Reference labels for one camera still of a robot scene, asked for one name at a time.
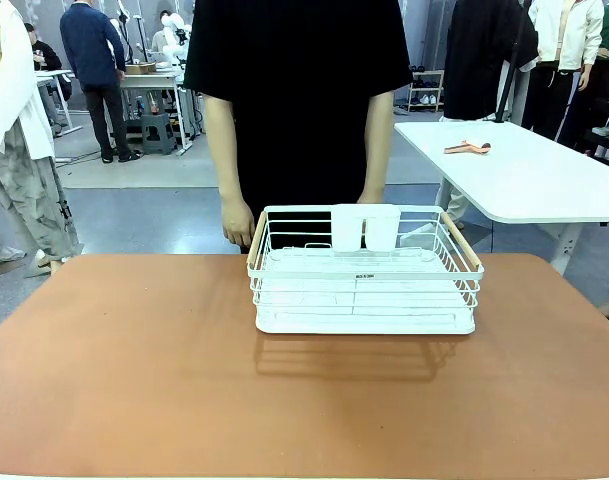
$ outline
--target white jacket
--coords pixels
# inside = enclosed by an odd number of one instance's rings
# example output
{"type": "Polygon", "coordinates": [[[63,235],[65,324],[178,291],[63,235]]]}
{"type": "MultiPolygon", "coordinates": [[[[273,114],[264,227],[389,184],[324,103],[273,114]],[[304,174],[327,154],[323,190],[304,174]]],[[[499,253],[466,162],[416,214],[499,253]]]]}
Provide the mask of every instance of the white jacket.
{"type": "MultiPolygon", "coordinates": [[[[564,0],[534,0],[529,11],[539,34],[540,61],[553,62],[562,21],[564,0]]],[[[576,0],[564,32],[560,70],[577,70],[582,63],[593,65],[602,43],[603,0],[576,0]]]]}
{"type": "Polygon", "coordinates": [[[19,118],[30,157],[53,157],[53,134],[37,89],[31,41],[9,0],[0,4],[0,35],[0,151],[4,151],[6,132],[19,118]]]}

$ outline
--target brown tabletop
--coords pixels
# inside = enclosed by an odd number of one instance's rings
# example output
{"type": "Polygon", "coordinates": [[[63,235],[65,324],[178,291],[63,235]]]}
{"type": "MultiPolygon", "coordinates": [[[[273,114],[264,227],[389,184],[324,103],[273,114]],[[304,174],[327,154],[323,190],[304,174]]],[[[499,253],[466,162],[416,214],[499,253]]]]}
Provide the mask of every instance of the brown tabletop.
{"type": "Polygon", "coordinates": [[[0,473],[609,476],[609,322],[482,258],[468,337],[269,336],[241,256],[84,256],[0,326],[0,473]]]}

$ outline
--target mannequin hand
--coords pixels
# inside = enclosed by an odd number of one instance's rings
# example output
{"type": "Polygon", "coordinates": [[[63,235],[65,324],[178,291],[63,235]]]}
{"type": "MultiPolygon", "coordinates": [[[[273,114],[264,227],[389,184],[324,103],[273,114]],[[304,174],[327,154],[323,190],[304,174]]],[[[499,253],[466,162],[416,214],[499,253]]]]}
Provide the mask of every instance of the mannequin hand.
{"type": "Polygon", "coordinates": [[[373,204],[373,203],[382,203],[384,197],[384,189],[377,190],[367,190],[364,189],[362,195],[360,195],[357,203],[361,204],[373,204]]]}
{"type": "Polygon", "coordinates": [[[586,87],[588,87],[588,82],[589,82],[590,76],[591,76],[590,72],[582,73],[582,76],[580,77],[580,83],[578,86],[578,90],[580,92],[586,90],[586,87]]]}
{"type": "Polygon", "coordinates": [[[597,51],[597,55],[602,58],[609,58],[609,49],[602,47],[597,51]]]}
{"type": "Polygon", "coordinates": [[[255,220],[244,199],[222,199],[222,227],[224,236],[232,244],[250,247],[255,235],[255,220]]]}

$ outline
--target white wire dish rack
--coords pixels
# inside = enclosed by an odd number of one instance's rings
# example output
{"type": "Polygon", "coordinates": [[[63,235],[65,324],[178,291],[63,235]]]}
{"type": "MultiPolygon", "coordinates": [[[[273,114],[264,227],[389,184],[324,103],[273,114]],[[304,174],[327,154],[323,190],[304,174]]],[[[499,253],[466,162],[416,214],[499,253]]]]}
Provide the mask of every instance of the white wire dish rack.
{"type": "Polygon", "coordinates": [[[293,334],[473,332],[484,275],[479,258],[441,208],[399,208],[393,251],[338,253],[327,243],[330,206],[268,207],[248,257],[257,328],[293,334]],[[315,220],[301,220],[302,214],[315,220]],[[328,220],[320,220],[325,215],[328,220]],[[301,230],[284,232],[279,225],[284,223],[301,230]],[[312,223],[328,223],[326,233],[307,232],[312,223]],[[272,248],[284,243],[285,235],[310,235],[320,242],[272,248]],[[405,247],[399,246],[401,238],[405,247]]]}

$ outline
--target desk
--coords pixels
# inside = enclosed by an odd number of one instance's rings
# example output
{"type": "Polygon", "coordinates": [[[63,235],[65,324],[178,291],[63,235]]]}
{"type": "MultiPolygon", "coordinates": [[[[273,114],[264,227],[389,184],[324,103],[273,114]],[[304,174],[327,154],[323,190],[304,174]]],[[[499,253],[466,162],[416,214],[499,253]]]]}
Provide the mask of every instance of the desk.
{"type": "Polygon", "coordinates": [[[128,89],[143,89],[143,90],[173,90],[177,99],[177,117],[180,123],[180,132],[182,137],[182,149],[178,155],[183,155],[193,146],[193,142],[186,139],[186,130],[184,129],[184,114],[182,110],[188,107],[186,95],[180,93],[178,81],[183,79],[182,72],[157,72],[146,75],[126,75],[121,82],[123,90],[128,89]]]}
{"type": "Polygon", "coordinates": [[[60,136],[68,135],[69,133],[77,132],[78,130],[82,129],[82,126],[78,126],[78,127],[73,126],[73,121],[71,120],[71,115],[68,112],[68,104],[66,103],[66,100],[64,100],[64,95],[62,94],[62,87],[60,86],[60,82],[57,79],[58,75],[70,75],[72,73],[73,72],[71,72],[70,70],[52,70],[52,71],[40,70],[38,72],[35,72],[35,75],[37,76],[38,81],[42,80],[44,78],[50,78],[52,80],[55,80],[55,85],[57,85],[57,94],[60,96],[60,101],[62,102],[62,108],[64,109],[64,115],[66,116],[66,121],[68,122],[68,129],[62,130],[62,132],[60,132],[60,136]]]}
{"type": "Polygon", "coordinates": [[[0,473],[609,476],[609,322],[487,255],[477,331],[255,328],[242,256],[82,256],[0,326],[0,473]]]}
{"type": "MultiPolygon", "coordinates": [[[[535,223],[557,239],[564,273],[583,223],[609,222],[609,167],[512,123],[398,123],[396,130],[491,220],[535,223]],[[444,154],[462,140],[487,155],[444,154]]],[[[439,204],[446,209],[450,198],[439,204]]]]}

